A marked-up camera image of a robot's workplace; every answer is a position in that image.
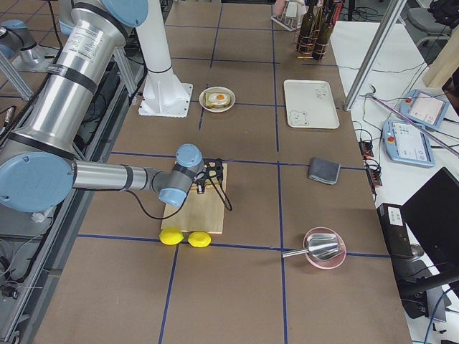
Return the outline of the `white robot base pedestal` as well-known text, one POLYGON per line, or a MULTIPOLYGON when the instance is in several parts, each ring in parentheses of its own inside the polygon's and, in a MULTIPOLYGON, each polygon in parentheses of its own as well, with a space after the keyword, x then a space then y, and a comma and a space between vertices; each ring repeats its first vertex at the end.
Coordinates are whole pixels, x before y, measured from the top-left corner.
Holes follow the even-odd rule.
POLYGON ((193 85, 180 82, 174 74, 158 1, 148 2, 146 20, 136 28, 136 32, 147 69, 139 114, 185 118, 193 85))

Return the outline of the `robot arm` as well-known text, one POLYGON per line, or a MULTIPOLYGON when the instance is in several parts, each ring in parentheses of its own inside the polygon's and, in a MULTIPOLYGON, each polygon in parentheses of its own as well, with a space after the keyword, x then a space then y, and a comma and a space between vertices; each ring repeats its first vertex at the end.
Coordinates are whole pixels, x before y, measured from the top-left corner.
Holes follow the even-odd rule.
POLYGON ((183 118, 192 86, 174 74, 158 1, 61 1, 69 36, 22 127, 1 150, 1 203, 20 212, 45 211, 74 188, 149 190, 179 207, 191 186, 208 175, 190 143, 176 152, 170 172, 77 159, 72 142, 105 68, 136 31, 147 70, 141 115, 183 118))
POLYGON ((44 72, 59 52, 37 43, 27 25, 18 19, 1 23, 1 53, 22 72, 44 72))

